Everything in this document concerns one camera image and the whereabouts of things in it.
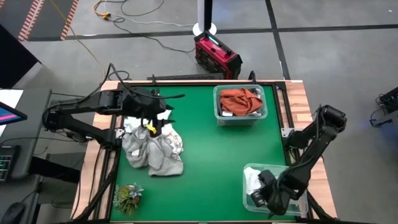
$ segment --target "green table surface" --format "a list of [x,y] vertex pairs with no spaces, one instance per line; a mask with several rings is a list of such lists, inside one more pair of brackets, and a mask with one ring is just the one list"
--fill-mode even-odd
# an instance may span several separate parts
[[[268,115],[254,126],[218,126],[214,86],[162,86],[175,109],[170,119],[181,135],[184,171],[180,176],[150,177],[148,168],[130,166],[122,150],[116,184],[137,183],[143,191],[139,208],[123,215],[114,207],[111,221],[228,221],[268,220],[243,205],[243,167],[248,163],[285,165],[277,110],[271,86],[263,86]],[[272,217],[293,220],[292,216]]]

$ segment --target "pole base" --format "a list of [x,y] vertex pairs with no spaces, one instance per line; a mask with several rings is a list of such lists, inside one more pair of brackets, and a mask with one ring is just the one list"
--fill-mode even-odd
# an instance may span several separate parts
[[[203,32],[203,30],[200,30],[200,29],[199,29],[199,23],[196,23],[196,24],[193,26],[192,31],[193,31],[193,34],[194,34],[195,36],[198,36],[198,35],[200,35],[200,34]],[[216,27],[216,25],[214,25],[214,23],[211,24],[211,27],[210,27],[209,32],[210,32],[211,34],[213,34],[213,35],[216,34],[216,32],[217,32],[217,27]]]

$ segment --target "red power station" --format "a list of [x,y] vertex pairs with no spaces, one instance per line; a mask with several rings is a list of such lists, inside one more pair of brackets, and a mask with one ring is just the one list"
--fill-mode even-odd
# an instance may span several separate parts
[[238,79],[241,73],[242,59],[215,36],[204,31],[195,37],[195,58],[211,73],[222,73],[224,79]]

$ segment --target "wooden table frame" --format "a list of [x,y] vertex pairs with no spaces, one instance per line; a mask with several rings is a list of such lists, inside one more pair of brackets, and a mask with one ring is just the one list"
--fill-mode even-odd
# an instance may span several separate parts
[[[150,85],[152,81],[128,81],[129,83],[136,83],[137,85]],[[196,85],[197,83],[230,83],[234,84],[250,84],[251,80],[158,80],[160,85]],[[278,87],[277,95],[279,100],[280,112],[282,117],[283,127],[285,128],[305,128],[312,122],[311,111],[308,105],[307,96],[304,89],[303,81],[300,80],[258,80],[258,84],[261,83],[275,83]],[[107,81],[101,90],[112,90],[117,89],[119,85],[118,81]],[[95,114],[93,125],[97,128],[106,129],[110,127],[112,122],[112,116],[105,116]],[[121,124],[121,118],[117,118],[116,123]],[[88,205],[91,198],[95,195],[98,190],[99,182],[101,179],[101,171],[104,166],[105,150],[100,149],[100,145],[96,141],[89,142],[86,150],[85,161],[81,169],[81,189],[80,199],[78,200],[78,191],[75,197],[75,203],[73,204],[72,211],[76,210],[75,218],[82,213],[84,208]],[[98,163],[95,166],[96,158],[98,157]],[[114,162],[114,152],[110,154],[108,159],[108,170],[112,168]],[[325,167],[323,160],[320,158],[315,164],[311,171],[311,180],[308,187],[313,197],[317,200],[319,205],[332,217],[336,217],[336,210],[333,203],[333,199],[330,192],[328,178],[326,176]],[[103,194],[101,205],[98,208],[98,218],[105,218],[108,216],[109,206],[112,202],[112,197],[109,195],[109,187]]]

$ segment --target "gray towel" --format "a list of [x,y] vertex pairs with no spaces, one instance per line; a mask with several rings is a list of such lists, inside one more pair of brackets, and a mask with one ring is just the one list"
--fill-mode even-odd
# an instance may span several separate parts
[[180,175],[183,162],[172,155],[173,147],[161,136],[151,138],[149,130],[139,126],[123,136],[122,148],[134,168],[149,166],[149,175]]

